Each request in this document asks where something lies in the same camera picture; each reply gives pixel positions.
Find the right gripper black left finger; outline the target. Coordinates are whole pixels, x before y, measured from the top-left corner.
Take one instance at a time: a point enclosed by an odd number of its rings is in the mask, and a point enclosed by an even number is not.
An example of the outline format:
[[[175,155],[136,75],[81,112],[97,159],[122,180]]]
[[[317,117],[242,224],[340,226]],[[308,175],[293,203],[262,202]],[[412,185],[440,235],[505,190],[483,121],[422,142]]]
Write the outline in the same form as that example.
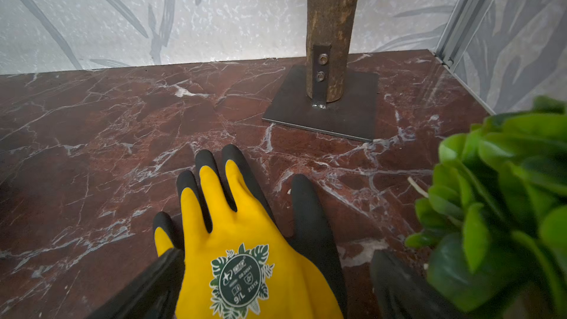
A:
[[[183,283],[184,252],[172,248],[161,255],[90,318],[172,318]]]

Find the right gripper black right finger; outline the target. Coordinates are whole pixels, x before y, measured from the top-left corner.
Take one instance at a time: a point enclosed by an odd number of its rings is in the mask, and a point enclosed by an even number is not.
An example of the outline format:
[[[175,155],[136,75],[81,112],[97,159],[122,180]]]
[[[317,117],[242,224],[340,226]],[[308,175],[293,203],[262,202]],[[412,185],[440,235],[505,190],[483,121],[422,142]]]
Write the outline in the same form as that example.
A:
[[[464,318],[450,301],[387,250],[376,250],[370,276],[381,318]]]

